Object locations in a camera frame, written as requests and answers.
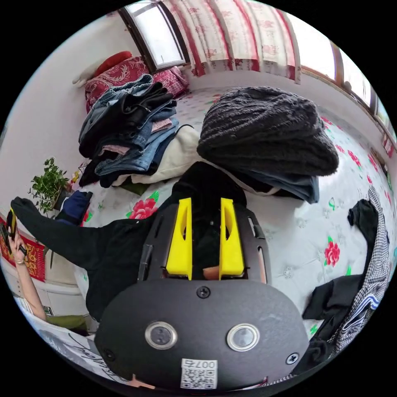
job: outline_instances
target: jeans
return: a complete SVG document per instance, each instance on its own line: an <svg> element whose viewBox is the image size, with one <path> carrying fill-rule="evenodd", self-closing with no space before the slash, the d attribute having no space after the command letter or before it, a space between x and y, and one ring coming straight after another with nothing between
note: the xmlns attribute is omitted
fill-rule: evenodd
<svg viewBox="0 0 397 397"><path fill-rule="evenodd" d="M109 88L93 105L85 118L79 134L79 143L83 140L87 131L98 121L107 106L115 104L118 99L127 93L133 95L143 95L152 85L153 77L149 74L143 74L139 79L130 81L120 87Z"/></svg>
<svg viewBox="0 0 397 397"><path fill-rule="evenodd" d="M151 134L147 140L145 148L130 149L125 155L118 156L115 160L101 161L95 168L95 173L99 176L107 175L112 172L126 170L130 173L134 171L145 172L149 169L156 151L160 144L171 135L175 135L179 125L179 121L175 117L171 117L172 126L169 129L160 130ZM146 123L146 128L152 128L153 121Z"/></svg>
<svg viewBox="0 0 397 397"><path fill-rule="evenodd" d="M271 186L287 190L309 204L318 203L320 190L318 177L293 175L293 174L272 174L271 172L239 170L256 180L267 183Z"/></svg>
<svg viewBox="0 0 397 397"><path fill-rule="evenodd" d="M131 149L138 149L143 151L148 143L148 140L153 140L152 126L156 121L168 119L176 114L175 101L170 100L155 110L151 111L143 123L131 131L130 134L112 134L100 140L97 145L96 155L100 153L105 145L120 145L127 146Z"/></svg>

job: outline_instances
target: windowsill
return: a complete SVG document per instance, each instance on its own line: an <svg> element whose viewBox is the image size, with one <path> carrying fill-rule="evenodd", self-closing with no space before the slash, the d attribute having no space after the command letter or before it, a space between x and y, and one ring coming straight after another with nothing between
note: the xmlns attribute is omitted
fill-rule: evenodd
<svg viewBox="0 0 397 397"><path fill-rule="evenodd" d="M377 129L379 130L379 132L382 134L382 136L387 136L389 138L389 140L391 141L395 152L397 152L397 143L394 141L392 135L390 134L390 132L388 131L388 129L383 126L377 119L375 116L373 116L358 100L356 100L352 95L350 95L349 93L347 93L346 91L342 90L340 87L338 87L335 82L330 79L328 76L323 76L321 74L318 74L314 71L309 70L308 68L302 66L301 67L301 71L303 74L306 74L307 76L311 76L314 77L317 80L322 81L323 83L326 83L327 85L331 86L332 88L334 88L335 90L339 91L341 94L343 94L344 96L346 96L347 98L349 98L352 102L354 102L358 107L360 107L360 109L365 112L367 114L367 116L372 120L372 122L375 124L375 126L377 127Z"/></svg>

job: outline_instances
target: hand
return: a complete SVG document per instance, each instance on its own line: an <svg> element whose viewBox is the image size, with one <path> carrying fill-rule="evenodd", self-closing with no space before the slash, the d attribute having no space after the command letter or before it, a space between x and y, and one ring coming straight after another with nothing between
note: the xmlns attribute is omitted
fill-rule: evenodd
<svg viewBox="0 0 397 397"><path fill-rule="evenodd" d="M219 280L219 266L203 269L206 280Z"/></svg>
<svg viewBox="0 0 397 397"><path fill-rule="evenodd" d="M25 248L25 245L21 239L21 236L18 233L18 230L15 232L14 241L11 239L11 237L8 237L8 241L10 242L11 252L14 256L16 265L18 265L17 262L23 262L23 263L20 263L20 265L22 265L22 264L25 265L25 263L24 263L25 255L22 251L19 250L20 246L23 246Z"/></svg>

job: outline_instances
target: checkered fabric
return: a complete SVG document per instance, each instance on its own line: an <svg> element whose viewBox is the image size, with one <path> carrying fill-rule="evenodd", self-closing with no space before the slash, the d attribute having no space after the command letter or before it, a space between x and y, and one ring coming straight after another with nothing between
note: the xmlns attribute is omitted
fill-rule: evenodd
<svg viewBox="0 0 397 397"><path fill-rule="evenodd" d="M338 331L329 339L335 344L331 356L343 350L363 329L373 311L378 307L387 288L390 265L387 248L387 231L379 196L371 185L368 191L370 202L378 211L378 231L375 245L363 286L354 297L352 308Z"/></svg>

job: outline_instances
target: window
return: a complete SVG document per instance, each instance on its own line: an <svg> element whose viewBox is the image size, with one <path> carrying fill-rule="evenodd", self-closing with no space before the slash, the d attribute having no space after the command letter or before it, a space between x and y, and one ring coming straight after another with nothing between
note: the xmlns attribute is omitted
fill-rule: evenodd
<svg viewBox="0 0 397 397"><path fill-rule="evenodd" d="M119 13L150 73L189 62L182 34L161 1L140 1L122 8Z"/></svg>
<svg viewBox="0 0 397 397"><path fill-rule="evenodd" d="M301 19L287 15L298 41L301 65L335 80L335 62L330 40Z"/></svg>
<svg viewBox="0 0 397 397"><path fill-rule="evenodd" d="M394 131L394 128L393 128L392 123L390 121L389 115L387 114L386 109L383 106L383 103L380 101L379 98L378 98L378 108L376 110L376 115L381 120L383 125L388 129L388 131L390 132L390 135L393 138L394 142L397 143L396 132Z"/></svg>
<svg viewBox="0 0 397 397"><path fill-rule="evenodd" d="M343 62L344 80L352 86L352 91L360 97L367 106L371 105L371 85L358 66L340 50Z"/></svg>

